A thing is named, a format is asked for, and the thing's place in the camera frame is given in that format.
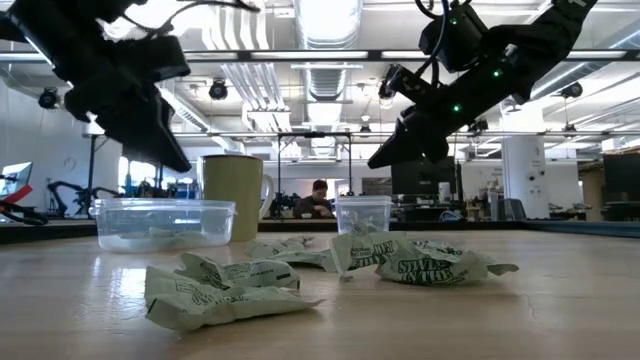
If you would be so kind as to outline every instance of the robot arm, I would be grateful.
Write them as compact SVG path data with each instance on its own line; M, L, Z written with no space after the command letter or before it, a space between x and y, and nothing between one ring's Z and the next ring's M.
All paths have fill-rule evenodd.
M139 40L105 39L97 20L111 23L132 4L147 0L15 0L0 21L0 39L26 41L42 53L53 72L72 86L65 109L96 123L105 135L151 159L186 172L191 168L169 122L173 108L156 82L189 75L178 39L165 36L170 18ZM201 0L181 10L213 1ZM259 11L240 0L226 3Z
M446 137L508 96L523 104L531 88L565 59L597 0L555 0L530 25L487 29L468 3L454 5L437 59L450 72L467 71L449 85L429 84L402 66L383 85L415 105L401 113L394 135L371 157L370 168L447 156ZM443 19L431 22L420 40L430 55Z

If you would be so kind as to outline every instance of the plastic food container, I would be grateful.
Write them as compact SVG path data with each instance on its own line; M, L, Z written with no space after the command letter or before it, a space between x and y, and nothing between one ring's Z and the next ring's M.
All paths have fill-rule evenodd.
M236 204L186 199L99 199L91 208L100 247L153 252L225 245Z
M389 231L390 196L347 196L336 199L338 232L351 232L355 223L366 224L371 232Z

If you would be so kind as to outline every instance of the red object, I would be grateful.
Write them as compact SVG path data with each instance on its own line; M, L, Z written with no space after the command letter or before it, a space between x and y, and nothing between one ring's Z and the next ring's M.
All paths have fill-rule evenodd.
M20 188L20 190L14 192L13 194L7 196L2 201L8 202L9 204L15 204L18 201L25 198L25 196L29 195L33 191L33 188L29 185L25 185Z

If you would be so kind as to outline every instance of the white column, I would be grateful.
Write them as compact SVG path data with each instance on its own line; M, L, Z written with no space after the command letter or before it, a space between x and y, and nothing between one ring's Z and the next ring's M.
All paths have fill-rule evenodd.
M501 125L505 131L543 131L542 109L528 104L521 111L503 111ZM522 201L527 218L548 218L544 138L533 135L504 138L502 167L505 198Z

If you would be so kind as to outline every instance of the wooden table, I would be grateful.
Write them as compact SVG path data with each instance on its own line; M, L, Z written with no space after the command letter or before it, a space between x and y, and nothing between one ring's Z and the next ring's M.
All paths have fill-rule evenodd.
M5 246L0 358L638 359L637 240L524 231L424 236L521 270L478 286L423 288L381 281L373 268L349 283L300 269L301 295L326 299L315 310L180 334L146 320L143 300L145 267L175 269L176 253L110 254L93 238ZM241 248L195 252L230 262L245 259Z

